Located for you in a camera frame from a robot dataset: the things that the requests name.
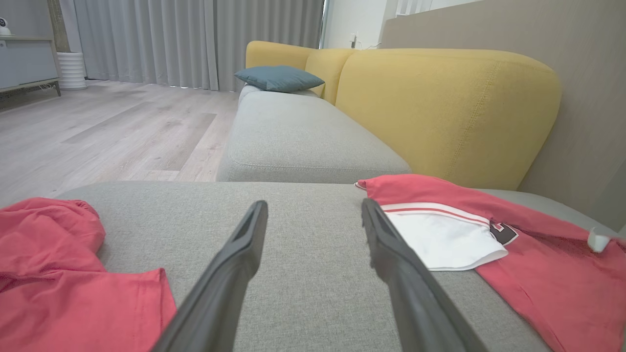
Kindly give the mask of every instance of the red stripe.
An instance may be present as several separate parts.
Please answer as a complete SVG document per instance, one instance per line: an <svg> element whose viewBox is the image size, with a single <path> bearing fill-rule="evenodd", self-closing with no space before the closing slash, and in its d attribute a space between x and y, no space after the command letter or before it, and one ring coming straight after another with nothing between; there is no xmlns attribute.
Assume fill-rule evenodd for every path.
<svg viewBox="0 0 626 352"><path fill-rule="evenodd" d="M433 211L433 212L441 212L441 213L446 213L446 214L450 214L450 215L454 215L456 217L460 217L462 219L466 219L466 220L472 220L472 221L476 221L476 222L480 222L482 224L485 224L487 226L489 226L489 222L484 222L482 220L478 220L478 219L472 219L471 217L465 217L459 214L455 214L453 212L449 212L447 210L442 210L442 209L435 209L435 208L402 208L402 209L389 209L389 210L385 210L385 212L407 212L407 211L412 211L412 210L428 210L428 211Z"/></svg>

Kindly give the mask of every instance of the white camera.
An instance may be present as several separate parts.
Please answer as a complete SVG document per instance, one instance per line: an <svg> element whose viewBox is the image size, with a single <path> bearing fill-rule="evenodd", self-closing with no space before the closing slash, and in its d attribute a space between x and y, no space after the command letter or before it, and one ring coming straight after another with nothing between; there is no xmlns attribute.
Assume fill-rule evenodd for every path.
<svg viewBox="0 0 626 352"><path fill-rule="evenodd" d="M10 36L10 35L12 34L9 28L7 27L6 20L0 17L0 36Z"/></svg>

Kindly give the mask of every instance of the gray cabinet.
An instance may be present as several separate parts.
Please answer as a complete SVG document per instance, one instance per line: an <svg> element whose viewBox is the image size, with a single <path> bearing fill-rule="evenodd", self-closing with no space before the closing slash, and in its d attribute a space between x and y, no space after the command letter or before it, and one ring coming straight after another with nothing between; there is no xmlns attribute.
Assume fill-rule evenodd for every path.
<svg viewBox="0 0 626 352"><path fill-rule="evenodd" d="M51 39L0 36L0 91L43 85L58 79Z"/></svg>

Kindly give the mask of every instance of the sofa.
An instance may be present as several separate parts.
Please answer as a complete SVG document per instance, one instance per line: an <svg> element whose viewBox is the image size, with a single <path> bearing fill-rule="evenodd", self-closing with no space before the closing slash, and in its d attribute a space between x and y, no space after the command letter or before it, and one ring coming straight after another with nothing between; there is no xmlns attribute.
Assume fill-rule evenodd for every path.
<svg viewBox="0 0 626 352"><path fill-rule="evenodd" d="M515 191L560 97L553 72L534 60L253 42L247 65L292 65L326 83L315 96L242 97L218 178L239 182L110 182L59 196L99 212L107 235L98 255L107 270L163 267L177 305L250 204L266 200L263 256L235 351L401 350L387 287L369 265L366 192L351 184L358 179L410 169L610 231ZM550 350L475 271L433 274L490 351Z"/></svg>
<svg viewBox="0 0 626 352"><path fill-rule="evenodd" d="M253 41L246 66L263 65L290 65L325 83L304 95L245 87L218 181L351 184L413 172L516 190L561 97L554 71L504 51Z"/></svg>

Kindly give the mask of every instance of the white curtain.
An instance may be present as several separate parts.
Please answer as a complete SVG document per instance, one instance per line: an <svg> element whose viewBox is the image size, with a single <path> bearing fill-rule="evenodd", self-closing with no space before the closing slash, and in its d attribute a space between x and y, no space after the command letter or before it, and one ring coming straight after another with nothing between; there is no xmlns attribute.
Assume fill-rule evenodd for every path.
<svg viewBox="0 0 626 352"><path fill-rule="evenodd" d="M239 91L233 74L245 68L253 40L318 48L324 0L215 0L220 90Z"/></svg>
<svg viewBox="0 0 626 352"><path fill-rule="evenodd" d="M218 90L213 0L74 0L88 78Z"/></svg>
<svg viewBox="0 0 626 352"><path fill-rule="evenodd" d="M245 47L317 48L324 0L74 0L88 78L237 91Z"/></svg>

